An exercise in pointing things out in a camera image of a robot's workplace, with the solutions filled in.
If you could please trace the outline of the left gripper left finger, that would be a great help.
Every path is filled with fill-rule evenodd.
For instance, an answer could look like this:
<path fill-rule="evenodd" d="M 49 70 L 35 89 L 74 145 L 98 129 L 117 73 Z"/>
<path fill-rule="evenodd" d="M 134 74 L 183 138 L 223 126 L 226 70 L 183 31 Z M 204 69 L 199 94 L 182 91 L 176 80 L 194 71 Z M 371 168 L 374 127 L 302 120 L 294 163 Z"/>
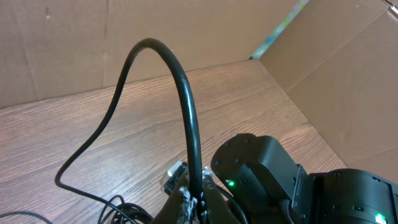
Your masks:
<path fill-rule="evenodd" d="M 195 198 L 190 193 L 188 177 L 184 175 L 150 224 L 191 224 L 194 209 Z"/>

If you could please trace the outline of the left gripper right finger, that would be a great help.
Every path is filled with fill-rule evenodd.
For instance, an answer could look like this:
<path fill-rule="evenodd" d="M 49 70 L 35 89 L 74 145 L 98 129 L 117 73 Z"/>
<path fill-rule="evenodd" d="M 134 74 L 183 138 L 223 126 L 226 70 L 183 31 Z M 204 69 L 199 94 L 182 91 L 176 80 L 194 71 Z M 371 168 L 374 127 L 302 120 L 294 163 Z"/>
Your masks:
<path fill-rule="evenodd" d="M 206 210 L 202 216 L 209 224 L 240 224 L 227 206 L 223 196 L 218 190 L 212 176 L 203 176 L 203 199 Z"/>

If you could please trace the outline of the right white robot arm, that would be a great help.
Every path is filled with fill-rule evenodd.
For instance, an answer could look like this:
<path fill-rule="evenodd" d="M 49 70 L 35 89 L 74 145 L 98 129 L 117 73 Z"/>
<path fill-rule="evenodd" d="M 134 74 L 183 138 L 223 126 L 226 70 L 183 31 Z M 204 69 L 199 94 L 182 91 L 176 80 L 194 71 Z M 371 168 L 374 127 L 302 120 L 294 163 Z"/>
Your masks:
<path fill-rule="evenodd" d="M 397 223 L 397 184 L 359 169 L 307 173 L 272 136 L 237 134 L 211 169 L 243 223 Z"/>

